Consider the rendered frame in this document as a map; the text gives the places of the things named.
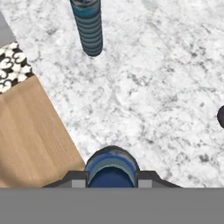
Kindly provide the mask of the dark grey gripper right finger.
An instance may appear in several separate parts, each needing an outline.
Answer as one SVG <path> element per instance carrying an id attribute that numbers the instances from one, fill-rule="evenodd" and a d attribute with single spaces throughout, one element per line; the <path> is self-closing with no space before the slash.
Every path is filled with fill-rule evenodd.
<path id="1" fill-rule="evenodd" d="M 138 188 L 179 188 L 179 185 L 161 179 L 155 171 L 137 171 L 136 186 Z"/>

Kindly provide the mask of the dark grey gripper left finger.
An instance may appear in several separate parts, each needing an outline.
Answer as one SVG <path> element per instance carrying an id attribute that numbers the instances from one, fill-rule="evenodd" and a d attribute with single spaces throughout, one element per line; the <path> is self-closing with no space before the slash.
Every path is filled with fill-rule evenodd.
<path id="1" fill-rule="evenodd" d="M 45 185 L 45 188 L 87 188 L 88 172 L 87 171 L 69 171 L 62 179 L 51 184 Z"/>

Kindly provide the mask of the wooden cupboard front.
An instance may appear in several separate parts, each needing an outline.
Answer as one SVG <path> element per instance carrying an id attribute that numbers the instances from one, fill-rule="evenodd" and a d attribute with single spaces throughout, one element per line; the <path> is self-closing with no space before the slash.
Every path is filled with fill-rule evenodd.
<path id="1" fill-rule="evenodd" d="M 0 188 L 42 187 L 84 166 L 37 77 L 0 95 Z"/>

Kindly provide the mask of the dark round bottle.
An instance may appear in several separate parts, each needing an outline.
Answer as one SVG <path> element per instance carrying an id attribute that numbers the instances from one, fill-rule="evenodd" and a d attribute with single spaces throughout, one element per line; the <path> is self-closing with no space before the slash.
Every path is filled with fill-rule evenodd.
<path id="1" fill-rule="evenodd" d="M 220 126 L 224 129 L 224 105 L 221 106 L 217 113 L 217 120 Z"/>

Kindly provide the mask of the blue ribbed plastic bottle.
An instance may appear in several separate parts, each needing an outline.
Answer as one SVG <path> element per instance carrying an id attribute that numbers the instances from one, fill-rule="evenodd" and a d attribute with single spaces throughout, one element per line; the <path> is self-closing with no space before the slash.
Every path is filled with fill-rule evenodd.
<path id="1" fill-rule="evenodd" d="M 70 0 L 83 51 L 98 56 L 103 48 L 101 0 Z"/>

